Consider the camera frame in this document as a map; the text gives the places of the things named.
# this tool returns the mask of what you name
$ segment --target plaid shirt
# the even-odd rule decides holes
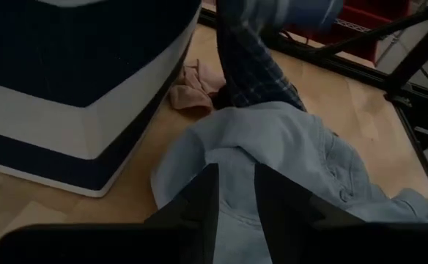
[[[232,104],[245,107],[282,101],[306,111],[297,89],[271,58],[257,32],[248,21],[228,24],[218,16],[218,52]]]

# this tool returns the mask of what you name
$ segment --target navy and white bin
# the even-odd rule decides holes
[[[0,0],[0,172],[101,197],[179,73],[200,0]]]

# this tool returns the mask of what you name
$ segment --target pink cloth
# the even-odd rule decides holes
[[[170,89],[171,106],[186,109],[194,106],[214,110],[211,97],[226,84],[225,78],[212,71],[199,59],[185,63],[183,69]]]

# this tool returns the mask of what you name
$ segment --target metal rack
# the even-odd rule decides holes
[[[215,16],[215,12],[203,9],[199,23],[215,28]],[[385,91],[385,99],[393,103],[428,176],[428,161],[423,154],[423,150],[428,148],[428,89],[409,83],[410,78],[428,61],[428,33],[390,74],[336,55],[346,48],[378,40],[427,20],[428,7],[421,12],[372,30],[346,21],[338,21],[358,29],[362,34],[322,48],[312,48],[277,32],[265,32],[262,39],[268,48]]]
[[[351,23],[349,21],[344,21],[344,20],[339,19],[339,18],[336,19],[335,24],[343,26],[343,27],[348,28],[348,29],[352,29],[352,30],[354,30],[356,32],[360,32],[360,33],[366,33],[366,32],[371,31],[371,29],[368,29],[364,26],[359,26],[358,24]],[[395,43],[399,39],[399,35],[397,35],[397,34],[390,34],[389,36],[382,36],[381,38],[384,39],[387,37],[391,37],[391,43]]]

